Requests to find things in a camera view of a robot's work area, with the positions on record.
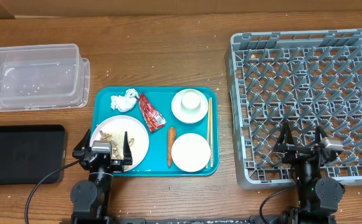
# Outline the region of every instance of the blue serving tray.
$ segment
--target blue serving tray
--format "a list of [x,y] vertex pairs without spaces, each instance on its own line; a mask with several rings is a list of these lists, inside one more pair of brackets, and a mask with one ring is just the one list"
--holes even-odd
[[[165,126],[154,133],[151,133],[142,117],[139,105],[125,113],[118,110],[113,111],[110,107],[111,96],[125,95],[125,91],[134,88],[139,94],[144,93],[150,103],[164,116],[167,123]],[[203,168],[200,171],[189,173],[179,169],[175,163],[171,168],[167,165],[167,132],[170,127],[176,128],[176,137],[186,133],[200,134],[207,138],[207,121],[208,115],[195,124],[184,124],[175,118],[171,111],[171,101],[175,94],[181,90],[193,88],[199,90],[207,99],[212,98],[212,140],[213,140],[213,157],[214,166]],[[176,176],[207,176],[213,174],[219,165],[219,146],[218,146],[218,111],[216,94],[207,87],[180,87],[180,86],[110,86],[98,92],[95,100],[95,109],[93,112],[92,132],[96,127],[112,116],[127,115],[139,120],[148,130],[150,145],[148,153],[143,161],[134,169],[124,173],[114,173],[115,176],[126,177],[176,177]]]

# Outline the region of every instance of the round plate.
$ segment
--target round plate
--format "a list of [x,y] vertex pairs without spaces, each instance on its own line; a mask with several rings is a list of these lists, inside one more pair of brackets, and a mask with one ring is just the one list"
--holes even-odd
[[187,133],[178,137],[171,149],[173,161],[185,172],[203,169],[210,160],[210,146],[206,139],[198,134]]
[[124,170],[128,171],[142,162],[149,149],[148,131],[140,121],[125,115],[118,115],[108,118],[104,122],[100,123],[99,126],[95,129],[89,145],[92,146],[95,140],[100,140],[101,135],[99,131],[103,131],[104,133],[111,133],[116,129],[121,129],[122,131],[124,130],[132,133],[132,136],[135,138],[135,142],[130,147],[133,161],[132,166],[129,166]]
[[[200,97],[200,110],[196,114],[187,114],[182,109],[182,97],[189,91],[195,92]],[[181,90],[175,94],[171,102],[171,110],[178,120],[186,124],[193,124],[202,120],[206,116],[208,111],[208,101],[206,96],[204,96],[204,94],[200,91],[193,89]]]

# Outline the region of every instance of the gray dish rack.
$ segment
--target gray dish rack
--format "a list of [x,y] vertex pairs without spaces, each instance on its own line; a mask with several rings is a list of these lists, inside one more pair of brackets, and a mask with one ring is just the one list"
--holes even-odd
[[341,140],[344,153],[321,173],[362,185],[362,29],[234,34],[225,62],[242,188],[293,184],[272,151],[285,120],[301,146],[317,125]]

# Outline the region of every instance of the red snack wrapper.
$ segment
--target red snack wrapper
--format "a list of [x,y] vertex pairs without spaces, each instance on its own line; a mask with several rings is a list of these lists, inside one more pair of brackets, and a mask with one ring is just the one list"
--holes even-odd
[[145,94],[142,93],[139,96],[138,101],[139,108],[141,109],[143,118],[145,119],[150,132],[154,132],[164,127],[166,120],[163,115],[150,104]]

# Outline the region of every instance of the wood grain surface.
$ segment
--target wood grain surface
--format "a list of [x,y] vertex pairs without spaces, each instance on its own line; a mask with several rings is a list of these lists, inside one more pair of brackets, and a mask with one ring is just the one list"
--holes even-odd
[[[290,12],[205,16],[84,17],[0,20],[0,47],[74,43],[91,63],[85,108],[0,113],[0,125],[63,124],[69,133],[66,163],[91,127],[94,98],[105,86],[208,86],[219,109],[218,170],[210,177],[116,178],[110,210],[120,218],[249,217],[276,190],[244,190],[236,183],[231,103],[224,54],[237,32],[362,28],[362,12]],[[31,223],[57,223],[72,213],[70,190],[88,178],[79,166],[61,183],[41,186],[31,201]],[[24,223],[33,185],[0,186],[0,223]],[[265,214],[297,205],[295,192],[273,198]],[[347,187],[338,223],[362,223],[362,186]]]

